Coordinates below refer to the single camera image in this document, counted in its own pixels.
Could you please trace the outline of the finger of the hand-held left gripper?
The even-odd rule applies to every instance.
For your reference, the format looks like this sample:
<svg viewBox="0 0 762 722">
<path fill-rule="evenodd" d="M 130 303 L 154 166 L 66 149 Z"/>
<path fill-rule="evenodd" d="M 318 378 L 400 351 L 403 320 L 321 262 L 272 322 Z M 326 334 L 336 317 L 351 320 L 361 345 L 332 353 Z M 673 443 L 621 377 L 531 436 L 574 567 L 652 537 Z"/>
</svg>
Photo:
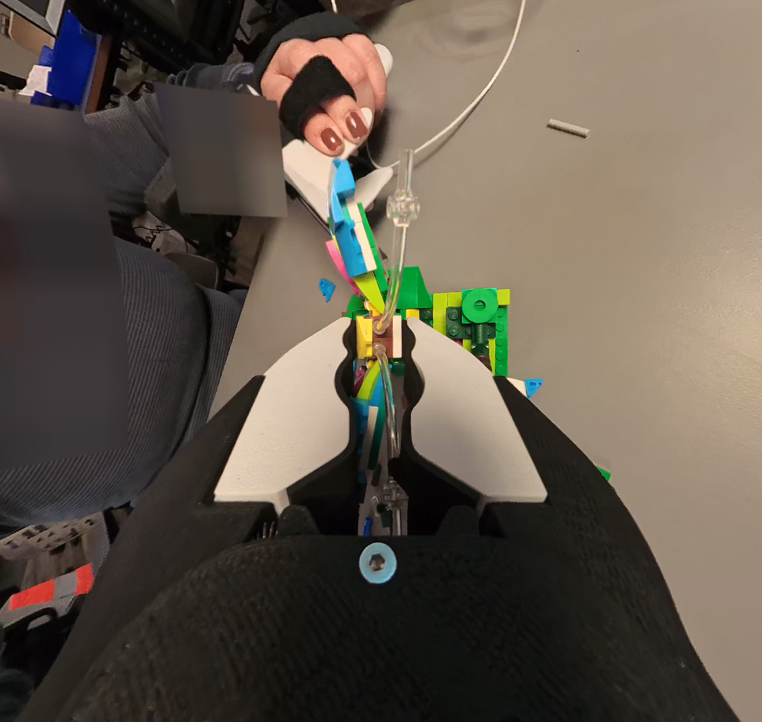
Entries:
<svg viewBox="0 0 762 722">
<path fill-rule="evenodd" d="M 365 211 L 372 206 L 380 196 L 383 188 L 390 182 L 395 174 L 395 168 L 392 166 L 374 169 L 367 175 L 356 179 L 355 193 L 351 201 L 361 204 Z"/>
<path fill-rule="evenodd" d="M 327 205 L 333 157 L 304 140 L 293 139 L 282 148 L 285 180 L 308 205 Z"/>
</svg>

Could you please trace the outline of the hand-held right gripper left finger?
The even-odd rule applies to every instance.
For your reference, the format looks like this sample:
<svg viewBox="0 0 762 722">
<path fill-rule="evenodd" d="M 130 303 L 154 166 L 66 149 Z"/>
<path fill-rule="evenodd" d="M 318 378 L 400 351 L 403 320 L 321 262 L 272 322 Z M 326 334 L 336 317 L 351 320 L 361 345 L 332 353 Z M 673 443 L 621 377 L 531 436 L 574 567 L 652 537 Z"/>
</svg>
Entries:
<svg viewBox="0 0 762 722">
<path fill-rule="evenodd" d="M 338 505 L 357 487 L 341 317 L 300 342 L 264 374 L 214 490 L 218 503 Z"/>
</svg>

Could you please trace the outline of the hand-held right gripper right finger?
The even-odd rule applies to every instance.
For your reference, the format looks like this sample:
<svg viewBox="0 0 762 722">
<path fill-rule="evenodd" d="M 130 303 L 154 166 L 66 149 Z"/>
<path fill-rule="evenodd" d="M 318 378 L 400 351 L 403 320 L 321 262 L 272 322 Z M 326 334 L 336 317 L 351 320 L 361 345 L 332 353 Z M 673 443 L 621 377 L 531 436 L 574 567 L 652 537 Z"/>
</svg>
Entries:
<svg viewBox="0 0 762 722">
<path fill-rule="evenodd" d="M 418 318 L 405 321 L 402 446 L 414 465 L 474 499 L 543 503 L 546 486 L 502 396 L 470 351 Z"/>
</svg>

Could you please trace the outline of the colourful lego model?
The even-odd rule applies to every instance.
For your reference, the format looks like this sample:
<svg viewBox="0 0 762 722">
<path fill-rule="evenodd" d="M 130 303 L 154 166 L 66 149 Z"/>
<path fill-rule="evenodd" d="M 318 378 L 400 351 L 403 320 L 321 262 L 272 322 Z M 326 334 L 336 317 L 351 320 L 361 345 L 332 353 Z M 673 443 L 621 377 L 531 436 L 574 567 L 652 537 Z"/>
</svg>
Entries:
<svg viewBox="0 0 762 722">
<path fill-rule="evenodd" d="M 507 289 L 431 293 L 418 267 L 404 266 L 405 239 L 418 215 L 412 193 L 412 151 L 402 156 L 402 173 L 392 200 L 395 226 L 393 265 L 376 246 L 347 160 L 334 159 L 328 177 L 326 246 L 354 296 L 345 313 L 354 322 L 356 358 L 350 402 L 357 420 L 359 481 L 366 487 L 359 513 L 360 534 L 405 533 L 406 497 L 389 473 L 399 454 L 393 376 L 405 374 L 402 321 L 418 319 L 451 339 L 498 376 L 508 374 Z"/>
</svg>

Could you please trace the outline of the person's left hand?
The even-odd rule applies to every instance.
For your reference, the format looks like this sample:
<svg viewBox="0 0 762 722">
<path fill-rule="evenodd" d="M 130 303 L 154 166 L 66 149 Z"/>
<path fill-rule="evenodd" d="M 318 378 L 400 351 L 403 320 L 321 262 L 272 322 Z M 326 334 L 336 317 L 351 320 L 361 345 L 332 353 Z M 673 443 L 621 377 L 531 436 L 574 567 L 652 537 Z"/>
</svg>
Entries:
<svg viewBox="0 0 762 722">
<path fill-rule="evenodd" d="M 326 156 L 358 146 L 386 105 L 386 70 L 365 35 L 279 44 L 259 81 L 282 123 Z"/>
</svg>

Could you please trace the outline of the person's grey knit sweater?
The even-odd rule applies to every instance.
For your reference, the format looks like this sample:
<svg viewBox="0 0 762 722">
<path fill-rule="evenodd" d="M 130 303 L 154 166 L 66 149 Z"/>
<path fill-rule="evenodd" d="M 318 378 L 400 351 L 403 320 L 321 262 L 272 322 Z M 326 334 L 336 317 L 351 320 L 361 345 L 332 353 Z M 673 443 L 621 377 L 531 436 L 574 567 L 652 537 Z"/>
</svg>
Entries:
<svg viewBox="0 0 762 722">
<path fill-rule="evenodd" d="M 2 534 L 135 501 L 206 424 L 242 312 L 132 232 L 155 95 L 2 103 Z"/>
</svg>

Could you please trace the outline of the blue storage bin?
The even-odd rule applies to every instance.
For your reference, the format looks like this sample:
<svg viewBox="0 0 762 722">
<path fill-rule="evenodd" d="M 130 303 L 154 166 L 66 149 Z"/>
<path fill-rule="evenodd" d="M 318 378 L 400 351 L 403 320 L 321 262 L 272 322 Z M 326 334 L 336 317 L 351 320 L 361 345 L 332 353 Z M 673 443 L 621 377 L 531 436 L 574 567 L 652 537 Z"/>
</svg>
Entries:
<svg viewBox="0 0 762 722">
<path fill-rule="evenodd" d="M 84 111 L 100 36 L 65 11 L 53 48 L 43 48 L 30 72 L 31 105 Z"/>
</svg>

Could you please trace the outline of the red and grey object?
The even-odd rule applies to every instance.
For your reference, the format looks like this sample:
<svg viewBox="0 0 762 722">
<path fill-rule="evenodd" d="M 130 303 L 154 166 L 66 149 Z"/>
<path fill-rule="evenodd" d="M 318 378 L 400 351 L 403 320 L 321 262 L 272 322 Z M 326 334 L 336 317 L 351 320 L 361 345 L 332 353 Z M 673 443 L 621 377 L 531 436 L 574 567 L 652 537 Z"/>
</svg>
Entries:
<svg viewBox="0 0 762 722">
<path fill-rule="evenodd" d="M 11 595 L 1 609 L 3 630 L 27 632 L 59 621 L 90 592 L 93 582 L 93 565 L 85 564 Z"/>
</svg>

